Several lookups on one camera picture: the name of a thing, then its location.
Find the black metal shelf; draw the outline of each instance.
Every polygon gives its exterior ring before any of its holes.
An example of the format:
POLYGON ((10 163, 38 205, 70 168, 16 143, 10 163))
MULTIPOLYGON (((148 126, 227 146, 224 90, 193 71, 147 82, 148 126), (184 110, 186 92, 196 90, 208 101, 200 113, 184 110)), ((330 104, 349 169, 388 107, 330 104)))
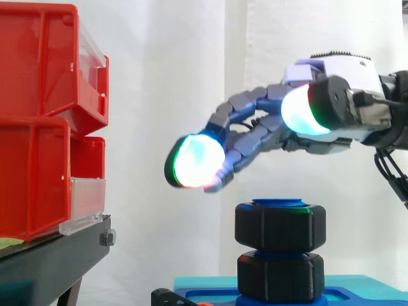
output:
POLYGON ((75 305, 82 277, 110 250, 110 216, 71 236, 54 235, 0 252, 0 305, 75 305))

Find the blue tray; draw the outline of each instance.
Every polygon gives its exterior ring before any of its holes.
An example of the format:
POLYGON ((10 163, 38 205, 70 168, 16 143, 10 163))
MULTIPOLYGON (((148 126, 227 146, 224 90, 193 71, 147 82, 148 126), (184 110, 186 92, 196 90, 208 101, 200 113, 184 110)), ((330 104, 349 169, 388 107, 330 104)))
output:
MULTIPOLYGON (((305 305, 408 306, 407 292, 399 291, 364 275, 326 276, 325 283, 324 295, 314 303, 305 305)), ((194 303, 207 302, 213 306, 271 305, 240 296, 236 277, 181 277, 175 279, 174 290, 194 303)))

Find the robotic hand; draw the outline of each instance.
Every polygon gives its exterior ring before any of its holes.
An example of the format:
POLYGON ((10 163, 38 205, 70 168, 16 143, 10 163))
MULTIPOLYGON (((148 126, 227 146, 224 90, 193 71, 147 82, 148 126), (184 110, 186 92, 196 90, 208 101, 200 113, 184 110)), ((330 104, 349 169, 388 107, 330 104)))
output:
POLYGON ((377 148, 375 164, 407 202, 407 177, 390 156, 394 149, 408 149, 407 102, 408 71, 379 76, 368 57, 313 55, 286 67, 281 83, 236 94, 219 105, 203 131, 176 142, 164 174, 175 187, 216 192, 260 152, 330 154, 356 140, 377 148), (256 110, 266 115, 245 123, 256 110), (233 124, 249 131, 239 133, 233 124), (392 175, 385 158, 400 178, 392 175))

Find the red plastic drawer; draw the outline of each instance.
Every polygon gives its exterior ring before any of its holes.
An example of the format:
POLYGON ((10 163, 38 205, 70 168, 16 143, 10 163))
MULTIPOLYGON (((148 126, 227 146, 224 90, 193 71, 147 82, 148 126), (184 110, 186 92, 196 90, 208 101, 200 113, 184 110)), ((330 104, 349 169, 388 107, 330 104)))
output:
POLYGON ((0 2, 0 115, 60 116, 74 135, 108 124, 109 61, 70 4, 0 2))
POLYGON ((63 222, 67 233, 86 227, 84 217, 103 211, 104 174, 102 138, 72 140, 59 117, 0 117, 0 237, 30 241, 63 222))

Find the white curtain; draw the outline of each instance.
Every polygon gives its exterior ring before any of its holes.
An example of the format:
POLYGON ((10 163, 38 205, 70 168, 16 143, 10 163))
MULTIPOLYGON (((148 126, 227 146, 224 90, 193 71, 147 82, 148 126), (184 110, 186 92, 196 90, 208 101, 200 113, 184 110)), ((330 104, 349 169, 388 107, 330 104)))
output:
MULTIPOLYGON (((399 0, 74 0, 110 57, 106 213, 117 243, 82 283, 79 306, 149 305, 174 277, 233 275, 245 251, 234 207, 300 197, 327 210, 327 274, 364 273, 408 289, 408 211, 373 149, 260 155, 223 192, 171 188, 164 160, 229 95, 278 82, 298 58, 345 50, 380 73, 404 69, 399 0)), ((398 160, 408 170, 405 154, 398 160)))

